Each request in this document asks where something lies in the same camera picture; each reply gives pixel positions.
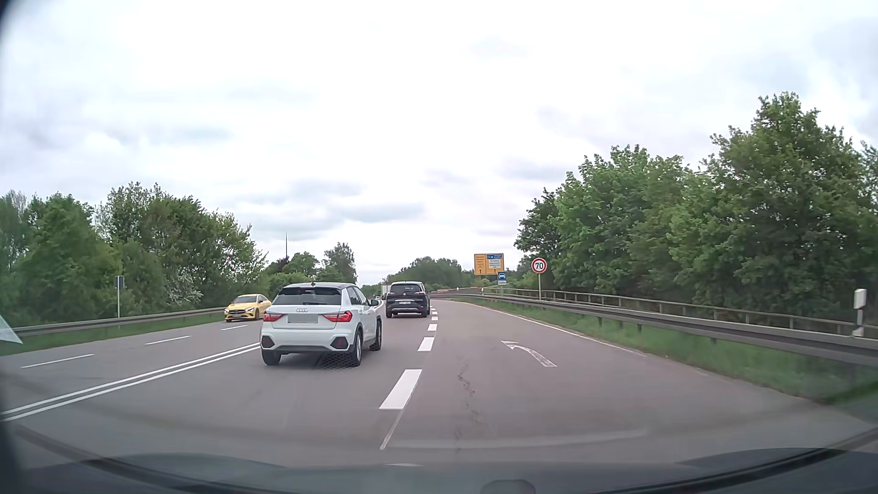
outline yellow direction sign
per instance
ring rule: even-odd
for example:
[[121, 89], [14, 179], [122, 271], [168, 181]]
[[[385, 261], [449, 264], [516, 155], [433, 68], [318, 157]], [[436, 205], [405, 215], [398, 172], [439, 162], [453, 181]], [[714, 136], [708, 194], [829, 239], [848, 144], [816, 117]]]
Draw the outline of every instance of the yellow direction sign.
[[503, 254], [475, 254], [472, 257], [472, 264], [475, 266], [476, 276], [506, 271]]

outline car roof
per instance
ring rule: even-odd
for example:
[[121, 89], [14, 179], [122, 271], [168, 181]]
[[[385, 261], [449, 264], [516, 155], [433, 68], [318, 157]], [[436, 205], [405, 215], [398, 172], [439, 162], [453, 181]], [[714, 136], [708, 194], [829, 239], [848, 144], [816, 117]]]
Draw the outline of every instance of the car roof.
[[292, 283], [290, 285], [285, 286], [284, 288], [289, 287], [333, 287], [333, 288], [345, 288], [345, 287], [355, 287], [353, 283], [338, 283], [335, 281], [317, 281], [313, 285], [311, 281], [307, 283]]

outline rear windshield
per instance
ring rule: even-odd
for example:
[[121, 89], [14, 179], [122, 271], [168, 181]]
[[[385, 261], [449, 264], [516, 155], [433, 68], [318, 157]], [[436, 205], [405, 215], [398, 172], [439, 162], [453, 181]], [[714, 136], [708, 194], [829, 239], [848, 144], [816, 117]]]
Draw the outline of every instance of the rear windshield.
[[342, 305], [342, 292], [332, 287], [286, 287], [274, 305]]
[[421, 287], [414, 283], [400, 283], [398, 285], [391, 285], [390, 291], [394, 294], [411, 294], [414, 292], [420, 292]]

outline cloud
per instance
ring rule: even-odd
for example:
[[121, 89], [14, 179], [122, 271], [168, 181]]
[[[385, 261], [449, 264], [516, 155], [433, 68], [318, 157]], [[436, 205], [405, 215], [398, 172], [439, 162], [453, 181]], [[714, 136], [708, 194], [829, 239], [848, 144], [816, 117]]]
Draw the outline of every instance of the cloud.
[[158, 182], [253, 224], [270, 258], [284, 233], [349, 242], [368, 283], [425, 255], [514, 265], [530, 200], [583, 156], [694, 163], [758, 96], [878, 140], [868, 1], [24, 4], [0, 43], [0, 183], [98, 202]]
[[489, 36], [473, 43], [470, 51], [479, 58], [523, 57], [528, 53], [523, 47], [496, 36]]

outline asphalt road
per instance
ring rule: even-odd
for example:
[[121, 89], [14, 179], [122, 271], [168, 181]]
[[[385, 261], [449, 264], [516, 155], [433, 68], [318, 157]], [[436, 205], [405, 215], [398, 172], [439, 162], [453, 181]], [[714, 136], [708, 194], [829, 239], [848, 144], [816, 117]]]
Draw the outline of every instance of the asphalt road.
[[[360, 367], [209, 323], [2, 357], [4, 423], [82, 454], [286, 466], [685, 461], [872, 426], [811, 402], [454, 301], [384, 320]], [[65, 461], [18, 440], [26, 466]]]

